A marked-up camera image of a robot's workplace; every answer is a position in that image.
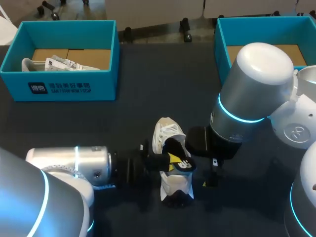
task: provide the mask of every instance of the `shoe box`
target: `shoe box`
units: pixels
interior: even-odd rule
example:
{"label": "shoe box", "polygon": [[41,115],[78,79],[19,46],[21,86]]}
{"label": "shoe box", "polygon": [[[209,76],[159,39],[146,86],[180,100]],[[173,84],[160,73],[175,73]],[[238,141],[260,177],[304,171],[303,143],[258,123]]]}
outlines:
{"label": "shoe box", "polygon": [[294,69],[316,64],[316,23],[311,16],[224,17],[217,19],[215,59],[221,83],[246,44],[262,42],[283,50]]}
{"label": "shoe box", "polygon": [[108,70],[111,59],[109,49],[35,49],[32,60],[45,61],[56,55],[63,59],[69,59],[81,65]]}
{"label": "shoe box", "polygon": [[[57,55],[99,71],[22,72],[24,58]],[[0,76],[15,101],[112,101],[119,40],[114,20],[22,22]]]}

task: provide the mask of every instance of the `sneaker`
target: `sneaker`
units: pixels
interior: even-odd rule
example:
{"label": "sneaker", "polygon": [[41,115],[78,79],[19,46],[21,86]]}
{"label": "sneaker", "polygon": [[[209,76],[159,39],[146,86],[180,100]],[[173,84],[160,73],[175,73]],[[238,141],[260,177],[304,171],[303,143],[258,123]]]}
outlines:
{"label": "sneaker", "polygon": [[[162,154],[164,151],[164,145],[166,141],[172,141],[173,139],[179,144],[182,153],[185,157],[191,158],[190,153],[185,148],[186,135],[183,133],[179,124],[177,124],[171,118],[161,118],[155,127],[153,135],[153,152],[155,154]],[[160,187],[160,199],[164,201],[168,198],[172,201],[175,199],[182,199],[185,197],[194,198],[192,190],[192,172],[183,172],[176,168],[169,172],[160,171],[161,187]]]}
{"label": "sneaker", "polygon": [[29,58],[22,60],[23,72],[43,72],[43,71],[88,71],[88,70],[100,70],[89,66],[80,65],[70,61],[69,59],[63,59],[53,55],[52,58],[46,58],[46,61],[32,61]]}

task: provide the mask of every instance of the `blue box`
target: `blue box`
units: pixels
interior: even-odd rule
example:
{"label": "blue box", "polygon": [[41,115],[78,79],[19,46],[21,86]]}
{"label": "blue box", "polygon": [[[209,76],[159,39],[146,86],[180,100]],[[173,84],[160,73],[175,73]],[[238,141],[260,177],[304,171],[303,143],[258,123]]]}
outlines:
{"label": "blue box", "polygon": [[[253,42],[297,44],[307,66],[316,64],[316,24],[310,16],[218,18],[215,33],[215,59],[224,84],[232,63],[227,46]],[[296,66],[301,70],[305,66]]]}
{"label": "blue box", "polygon": [[[21,72],[22,59],[32,59],[35,49],[110,49],[109,69]],[[21,23],[0,76],[15,101],[101,101],[115,100],[118,69],[119,39],[114,20],[36,21]],[[52,88],[54,84],[74,83],[79,87]],[[32,86],[40,86],[40,93],[34,93]]]}

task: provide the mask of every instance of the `dark tabletop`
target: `dark tabletop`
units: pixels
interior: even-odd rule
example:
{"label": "dark tabletop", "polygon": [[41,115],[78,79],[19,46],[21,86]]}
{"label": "dark tabletop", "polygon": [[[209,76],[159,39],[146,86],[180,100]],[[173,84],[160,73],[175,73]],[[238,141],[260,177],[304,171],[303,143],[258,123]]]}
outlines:
{"label": "dark tabletop", "polygon": [[[6,51],[0,46],[0,63]],[[15,103],[0,80],[0,146],[21,158],[33,147],[126,151],[151,141],[160,117],[184,132],[207,125],[220,88],[213,44],[122,44],[114,102]],[[189,207],[163,206],[158,188],[97,192],[95,236],[285,237],[284,204],[304,152],[279,141],[266,119],[225,162],[218,188],[202,187],[209,161],[195,158]]]}

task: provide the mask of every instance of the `brown cardboard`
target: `brown cardboard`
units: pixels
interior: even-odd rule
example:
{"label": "brown cardboard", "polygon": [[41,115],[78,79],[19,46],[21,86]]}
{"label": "brown cardboard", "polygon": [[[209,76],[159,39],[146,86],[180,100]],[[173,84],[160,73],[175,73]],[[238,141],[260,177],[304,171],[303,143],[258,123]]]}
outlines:
{"label": "brown cardboard", "polygon": [[[284,51],[292,60],[294,66],[306,66],[306,62],[304,57],[300,51],[300,48],[296,44],[277,44],[274,45],[278,47],[282,51]],[[241,50],[243,46],[227,46],[227,51],[229,57],[231,58],[231,63],[235,61],[238,52]]]}
{"label": "brown cardboard", "polygon": [[67,59],[79,63],[81,65],[98,68],[100,70],[108,70],[111,50],[109,49],[84,49],[72,50],[68,52]]}
{"label": "brown cardboard", "polygon": [[56,55],[60,58],[67,58],[68,49],[35,49],[32,60],[46,61],[46,58],[51,58]]}

